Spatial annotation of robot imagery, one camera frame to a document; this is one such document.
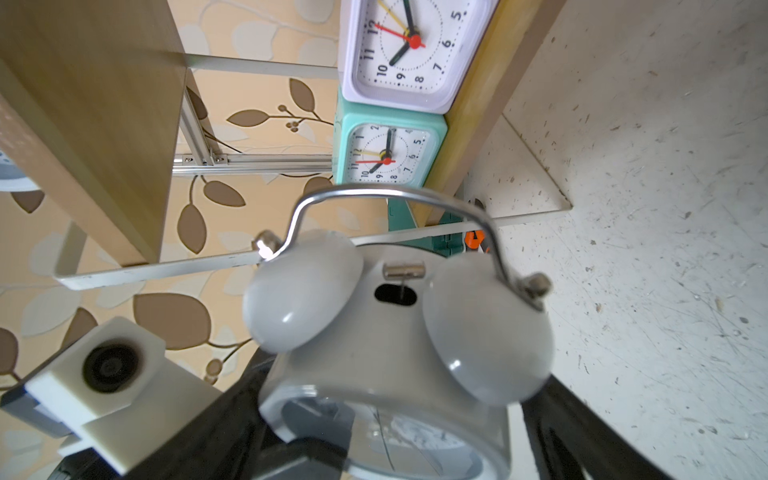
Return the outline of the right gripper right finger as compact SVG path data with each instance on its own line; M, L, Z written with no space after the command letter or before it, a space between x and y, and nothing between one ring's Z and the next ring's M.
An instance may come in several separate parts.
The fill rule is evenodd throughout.
M668 479L555 376L521 403L541 479Z

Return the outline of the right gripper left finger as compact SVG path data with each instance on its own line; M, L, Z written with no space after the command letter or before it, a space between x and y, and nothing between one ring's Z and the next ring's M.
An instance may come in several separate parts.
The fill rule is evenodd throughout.
M276 356L256 351L239 380L124 479L249 479L263 450L280 445L258 398Z

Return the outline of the white twin-bell clock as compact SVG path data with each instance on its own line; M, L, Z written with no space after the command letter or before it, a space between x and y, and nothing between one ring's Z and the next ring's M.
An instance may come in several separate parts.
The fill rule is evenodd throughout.
M427 190L348 184L303 196L285 238L254 242L243 316L275 355L261 417L285 442L341 448L360 479L508 478L508 408L552 370L550 279L513 273L498 249L445 257L393 234L364 243L302 231L311 206L353 197L440 206L498 241L483 210Z

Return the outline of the mint square alarm clock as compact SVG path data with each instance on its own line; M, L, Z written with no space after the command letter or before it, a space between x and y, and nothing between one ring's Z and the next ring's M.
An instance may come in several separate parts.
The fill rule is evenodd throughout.
M333 182L420 188L447 131L441 115L355 103L339 95Z

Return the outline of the lilac square alarm clock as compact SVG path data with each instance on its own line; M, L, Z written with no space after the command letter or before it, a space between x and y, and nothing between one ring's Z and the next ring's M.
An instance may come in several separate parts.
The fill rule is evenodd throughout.
M347 101L445 114L497 7L488 0L353 0L340 7Z

